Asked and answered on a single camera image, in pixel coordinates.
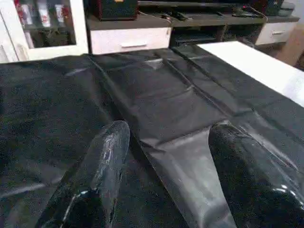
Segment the white cabinet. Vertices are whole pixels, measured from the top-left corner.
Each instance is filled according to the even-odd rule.
[[[88,53],[82,0],[1,0],[19,61]]]
[[[93,54],[167,48],[171,28],[137,28],[91,31]]]
[[[9,34],[6,30],[1,14],[0,14],[0,33],[1,33],[0,63],[9,63],[9,62],[18,61],[16,52],[10,40]]]
[[[267,23],[264,25],[256,45],[286,42],[297,22]]]

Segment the black vinyl cover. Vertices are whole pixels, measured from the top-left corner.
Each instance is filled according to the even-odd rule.
[[[102,164],[96,157],[112,147],[103,145],[102,135],[114,137],[106,137],[107,143],[127,143],[126,127],[105,127],[121,116],[100,84],[100,74],[85,55],[0,64],[0,228],[58,227],[56,222],[69,212],[66,203],[79,193],[77,185],[83,188],[92,180]],[[68,225],[89,227],[92,217],[104,215],[114,217],[116,228],[187,227],[140,148],[132,147],[126,157],[117,200],[112,174],[121,165],[111,163],[100,194],[85,191],[75,198],[83,200],[80,211],[85,212],[74,218],[80,213],[72,210]],[[102,198],[103,213],[98,213],[96,198]]]
[[[0,65],[0,227],[34,227],[112,121],[97,73],[85,56]]]
[[[191,228],[304,226],[302,107],[197,46],[91,59]]]

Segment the white table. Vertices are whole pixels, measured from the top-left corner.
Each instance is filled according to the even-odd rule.
[[[304,107],[303,71],[237,41],[198,46]]]

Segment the drawer handle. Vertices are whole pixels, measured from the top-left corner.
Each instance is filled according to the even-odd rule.
[[[121,44],[122,48],[139,48],[139,47],[145,47],[147,46],[147,43],[146,42],[143,42],[143,43],[123,43]]]
[[[274,31],[274,32],[272,32],[272,35],[281,35],[281,34],[283,34],[284,32],[283,31]]]

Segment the white drawer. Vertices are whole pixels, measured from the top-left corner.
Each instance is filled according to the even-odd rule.
[[[297,22],[265,24],[256,45],[286,42]]]
[[[92,30],[93,54],[167,48],[171,28]]]

